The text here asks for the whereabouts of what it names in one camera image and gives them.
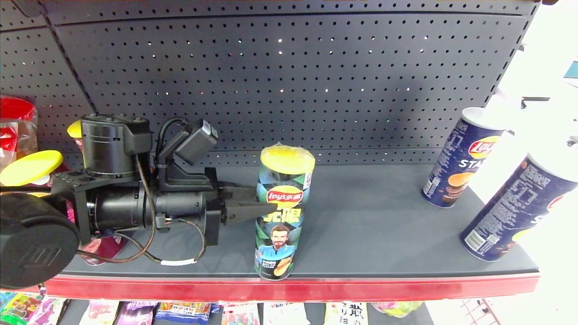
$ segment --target pegboard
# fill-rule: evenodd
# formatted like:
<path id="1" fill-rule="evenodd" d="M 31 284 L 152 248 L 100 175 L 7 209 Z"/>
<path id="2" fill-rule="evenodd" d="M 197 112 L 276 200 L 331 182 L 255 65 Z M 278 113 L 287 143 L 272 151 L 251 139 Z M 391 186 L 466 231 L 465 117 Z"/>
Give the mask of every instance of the pegboard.
<path id="1" fill-rule="evenodd" d="M 44 27 L 2 32 L 0 52 L 1 93 L 36 106 L 39 148 L 77 152 L 66 129 L 80 116 L 91 113 L 90 104 L 50 30 Z"/>
<path id="2" fill-rule="evenodd" d="M 355 14 L 57 27 L 101 113 L 203 117 L 216 151 L 440 147 L 482 106 L 527 19 Z"/>
<path id="3" fill-rule="evenodd" d="M 536 4 L 528 0 L 481 1 L 50 1 L 45 3 L 53 24 L 166 17 L 235 17 L 244 15 L 359 13 L 491 13 L 530 16 Z"/>
<path id="4" fill-rule="evenodd" d="M 90 113 L 83 89 L 101 113 L 146 117 L 155 133 L 172 116 L 209 120 L 221 139 L 199 165 L 257 164 L 277 141 L 312 150 L 319 164 L 431 163 L 460 110 L 488 101 L 538 8 L 523 0 L 44 6 L 83 86 L 68 108 L 39 108 L 41 124 L 59 129 L 40 141 L 77 151 L 62 125 Z M 73 80 L 62 62 L 56 70 Z M 36 92 L 24 87 L 50 84 L 31 78 L 2 87 L 30 98 Z"/>
<path id="5" fill-rule="evenodd" d="M 46 26 L 44 17 L 24 16 L 11 1 L 0 1 L 0 31 Z"/>
<path id="6" fill-rule="evenodd" d="M 318 165 L 380 165 L 380 164 L 433 164 L 438 160 L 442 150 L 434 149 L 359 149 L 359 150 L 311 150 Z M 195 163 L 195 167 L 217 166 L 260 166 L 260 151 L 208 152 Z M 83 167 L 80 153 L 65 155 L 67 166 L 70 169 Z M 177 164 L 184 169 L 190 165 L 178 157 Z"/>

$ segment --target green chip can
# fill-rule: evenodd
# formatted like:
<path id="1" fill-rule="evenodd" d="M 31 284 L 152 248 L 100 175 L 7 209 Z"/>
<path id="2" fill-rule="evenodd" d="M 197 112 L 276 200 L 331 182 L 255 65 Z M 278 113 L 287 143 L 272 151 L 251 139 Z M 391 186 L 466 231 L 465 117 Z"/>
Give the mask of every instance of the green chip can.
<path id="1" fill-rule="evenodd" d="M 300 147 L 278 143 L 261 152 L 257 196 L 277 204 L 256 222 L 255 270 L 264 279 L 282 280 L 293 270 L 314 167 L 313 155 Z"/>

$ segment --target lay's logo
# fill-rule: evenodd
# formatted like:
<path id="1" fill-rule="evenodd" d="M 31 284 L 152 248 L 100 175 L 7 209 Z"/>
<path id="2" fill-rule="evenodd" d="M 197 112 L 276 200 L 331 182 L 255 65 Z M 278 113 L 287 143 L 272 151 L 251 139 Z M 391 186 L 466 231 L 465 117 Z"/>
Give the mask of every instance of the lay's logo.
<path id="1" fill-rule="evenodd" d="M 267 202 L 277 204 L 279 209 L 292 208 L 303 199 L 303 191 L 295 186 L 279 185 L 267 192 Z"/>
<path id="2" fill-rule="evenodd" d="M 558 205 L 558 203 L 560 201 L 562 201 L 563 198 L 564 198 L 564 195 L 561 195 L 561 196 L 553 199 L 552 202 L 550 202 L 550 204 L 548 204 L 548 206 L 546 207 L 546 210 L 548 210 L 548 211 L 552 210 L 552 208 L 555 207 L 556 205 Z"/>
<path id="3" fill-rule="evenodd" d="M 492 152 L 498 140 L 500 140 L 498 135 L 480 139 L 470 145 L 468 152 L 474 159 L 484 159 Z"/>

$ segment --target yellow plastic lid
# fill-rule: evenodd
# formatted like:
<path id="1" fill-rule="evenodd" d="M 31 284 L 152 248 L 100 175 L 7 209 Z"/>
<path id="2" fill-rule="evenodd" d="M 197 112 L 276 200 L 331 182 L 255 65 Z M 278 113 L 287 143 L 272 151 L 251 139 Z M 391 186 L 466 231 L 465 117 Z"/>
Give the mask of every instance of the yellow plastic lid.
<path id="1" fill-rule="evenodd" d="M 66 131 L 68 132 L 68 135 L 70 135 L 72 138 L 81 139 L 82 138 L 82 128 L 80 127 L 80 120 L 72 123 L 68 127 L 68 129 L 66 129 Z"/>
<path id="2" fill-rule="evenodd" d="M 301 147 L 278 143 L 261 151 L 261 163 L 276 172 L 299 175 L 313 171 L 315 157 Z"/>
<path id="3" fill-rule="evenodd" d="M 0 173 L 4 186 L 22 186 L 47 177 L 64 158 L 56 150 L 44 150 L 22 157 L 6 166 Z"/>
<path id="4" fill-rule="evenodd" d="M 46 192 L 30 192 L 30 193 L 26 193 L 28 195 L 34 195 L 35 197 L 47 197 L 48 195 L 50 195 L 50 193 L 46 193 Z"/>

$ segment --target gray shelf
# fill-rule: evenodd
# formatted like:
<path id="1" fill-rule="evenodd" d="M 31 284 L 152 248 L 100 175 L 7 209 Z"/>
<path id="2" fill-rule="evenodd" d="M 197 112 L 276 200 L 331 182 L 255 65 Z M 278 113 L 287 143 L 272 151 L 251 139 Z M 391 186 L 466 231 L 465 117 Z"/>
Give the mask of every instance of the gray shelf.
<path id="1" fill-rule="evenodd" d="M 451 209 L 420 195 L 431 165 L 319 166 L 295 268 L 296 278 L 428 278 L 530 274 L 538 267 L 519 246 L 487 263 L 471 256 L 458 234 L 483 203 L 467 189 Z M 221 180 L 253 184 L 256 167 L 217 168 Z M 253 222 L 221 227 L 219 245 L 194 265 L 165 267 L 145 257 L 127 264 L 88 266 L 76 257 L 64 275 L 149 278 L 255 278 Z M 145 242 L 148 232 L 136 238 Z M 157 234 L 150 251 L 163 259 L 194 256 L 200 239 L 192 228 Z M 136 252 L 127 246 L 119 257 Z"/>
<path id="2" fill-rule="evenodd" d="M 73 300 L 68 305 L 64 312 L 59 325 L 78 325 L 80 319 L 86 308 L 88 307 L 87 300 Z M 263 308 L 259 304 L 259 314 L 261 317 L 261 324 L 263 324 Z M 325 304 L 305 304 L 305 311 L 307 312 L 307 319 L 311 325 L 323 325 L 325 317 Z M 418 310 L 412 312 L 402 319 L 392 316 L 387 316 L 375 310 L 368 304 L 368 320 L 369 325 L 434 325 L 429 316 L 428 309 L 425 305 L 419 307 Z M 219 325 L 221 323 L 220 314 L 211 314 L 209 318 L 209 325 Z M 183 323 L 170 322 L 167 320 L 155 320 L 153 325 L 180 325 Z"/>

